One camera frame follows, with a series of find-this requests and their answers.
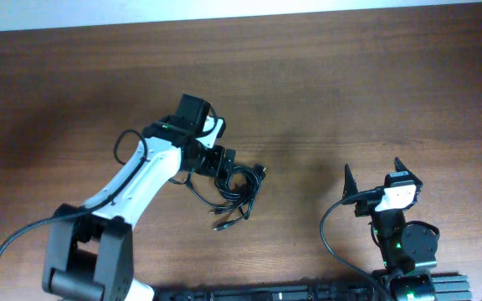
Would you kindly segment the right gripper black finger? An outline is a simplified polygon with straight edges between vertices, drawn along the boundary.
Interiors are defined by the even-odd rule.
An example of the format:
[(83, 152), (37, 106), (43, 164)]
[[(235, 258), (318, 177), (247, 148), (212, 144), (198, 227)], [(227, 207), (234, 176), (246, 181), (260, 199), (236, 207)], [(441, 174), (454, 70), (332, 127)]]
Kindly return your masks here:
[(353, 204), (355, 201), (353, 197), (358, 194), (358, 189), (351, 168), (348, 164), (344, 167), (344, 187), (342, 192), (342, 199), (344, 204)]
[(395, 172), (398, 173), (400, 177), (404, 177), (407, 180), (412, 181), (416, 186), (423, 186), (423, 182), (416, 175), (414, 175), (398, 157), (394, 158), (393, 164), (395, 167)]

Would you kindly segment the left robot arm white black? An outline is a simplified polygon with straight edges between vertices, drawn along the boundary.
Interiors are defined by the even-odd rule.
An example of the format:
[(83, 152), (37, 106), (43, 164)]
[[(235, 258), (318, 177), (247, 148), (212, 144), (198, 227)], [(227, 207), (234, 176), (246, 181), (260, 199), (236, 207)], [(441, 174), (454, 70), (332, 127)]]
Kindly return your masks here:
[(225, 121), (169, 116), (139, 136), (133, 156), (82, 206), (54, 213), (42, 289), (68, 300), (152, 300), (154, 289), (134, 274), (133, 231), (159, 190), (178, 172), (218, 178), (225, 158)]

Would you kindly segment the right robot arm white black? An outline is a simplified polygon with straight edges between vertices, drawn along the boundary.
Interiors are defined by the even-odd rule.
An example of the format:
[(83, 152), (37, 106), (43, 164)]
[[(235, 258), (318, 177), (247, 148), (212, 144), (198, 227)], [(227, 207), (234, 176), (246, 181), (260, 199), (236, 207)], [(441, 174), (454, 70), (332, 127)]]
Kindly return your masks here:
[(355, 207), (356, 217), (370, 217), (372, 240), (385, 269), (372, 276), (396, 300), (435, 300), (430, 270), (437, 266), (435, 253), (440, 231), (427, 222), (407, 221), (405, 211), (418, 201), (423, 182), (399, 158), (395, 171), (381, 186), (359, 191), (349, 166), (345, 166), (344, 203)]

